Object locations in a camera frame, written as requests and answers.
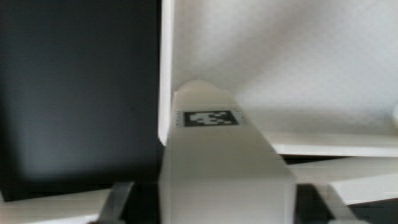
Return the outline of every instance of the dark screen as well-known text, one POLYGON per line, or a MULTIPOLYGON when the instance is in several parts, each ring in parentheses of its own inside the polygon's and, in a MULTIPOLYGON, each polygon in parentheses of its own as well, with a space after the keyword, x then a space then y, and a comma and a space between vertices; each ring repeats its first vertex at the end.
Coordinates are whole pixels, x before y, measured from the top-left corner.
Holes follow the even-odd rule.
POLYGON ((5 200, 158 172, 158 0, 1 3, 5 200))

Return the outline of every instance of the white object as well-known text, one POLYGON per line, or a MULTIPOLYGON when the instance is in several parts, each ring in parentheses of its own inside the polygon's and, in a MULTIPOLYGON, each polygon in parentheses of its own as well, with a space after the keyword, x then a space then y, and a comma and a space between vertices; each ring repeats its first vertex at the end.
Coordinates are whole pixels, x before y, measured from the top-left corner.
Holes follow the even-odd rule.
POLYGON ((163 224, 293 223, 294 178, 262 135, 243 125, 177 127, 177 111, 239 110, 202 81, 174 96, 159 176, 163 224))
POLYGON ((398 157, 396 135, 262 132, 284 155, 398 157))
POLYGON ((346 158, 289 165, 298 183, 330 185, 346 205, 398 198, 398 158, 346 158))

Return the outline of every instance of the white panel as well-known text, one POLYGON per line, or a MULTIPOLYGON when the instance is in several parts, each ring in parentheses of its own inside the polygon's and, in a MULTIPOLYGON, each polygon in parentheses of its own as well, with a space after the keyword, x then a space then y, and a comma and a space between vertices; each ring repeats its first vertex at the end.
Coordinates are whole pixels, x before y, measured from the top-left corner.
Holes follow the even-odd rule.
POLYGON ((289 166, 300 183, 328 185, 344 204, 398 198, 398 159, 348 158, 289 166))
POLYGON ((396 0, 175 0, 172 89, 229 90, 264 131, 396 134, 396 0))
POLYGON ((227 92, 198 84, 193 81, 174 96, 159 175, 161 223, 291 224, 294 178, 245 115, 234 126, 175 124, 177 111, 229 108, 241 112, 227 92))

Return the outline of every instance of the white surface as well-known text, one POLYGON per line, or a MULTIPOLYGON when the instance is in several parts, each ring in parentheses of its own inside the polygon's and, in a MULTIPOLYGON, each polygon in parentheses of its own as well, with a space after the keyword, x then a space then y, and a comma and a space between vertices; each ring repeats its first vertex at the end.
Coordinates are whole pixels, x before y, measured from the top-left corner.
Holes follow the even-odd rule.
POLYGON ((163 145, 166 144, 170 120, 172 35, 174 0, 161 0, 158 138, 163 145))
MULTIPOLYGON (((241 111, 229 93, 193 81, 175 93, 172 115, 209 108, 241 111)), ((170 124, 161 223, 291 224, 294 179, 246 117, 241 126, 175 127, 175 116, 170 124)))
POLYGON ((175 0, 172 89, 229 90, 268 132, 396 134, 396 0, 175 0))
POLYGON ((108 190, 0 202, 0 224, 85 224, 95 220, 108 190))
POLYGON ((284 155, 398 157, 396 135, 262 133, 284 155))
POLYGON ((398 198, 398 158, 346 158, 289 169, 300 183, 330 185, 348 205, 398 198))

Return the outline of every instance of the black surface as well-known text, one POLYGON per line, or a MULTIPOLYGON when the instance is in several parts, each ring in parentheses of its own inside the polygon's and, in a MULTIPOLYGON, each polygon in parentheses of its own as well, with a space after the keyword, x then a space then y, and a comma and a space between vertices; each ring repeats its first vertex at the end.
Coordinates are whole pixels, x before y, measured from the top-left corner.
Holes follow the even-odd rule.
POLYGON ((136 183, 129 193, 120 220, 126 224, 159 223, 158 184, 136 183))
POLYGON ((158 0, 0 5, 5 200, 158 175, 158 0))
POLYGON ((398 199, 349 205, 349 209, 357 218, 371 224, 398 223, 398 199))
POLYGON ((296 185, 294 224, 328 224, 330 220, 333 216, 314 186, 296 185))
POLYGON ((332 159, 348 158, 346 156, 305 156, 305 155, 282 155, 286 164, 310 163, 332 159))

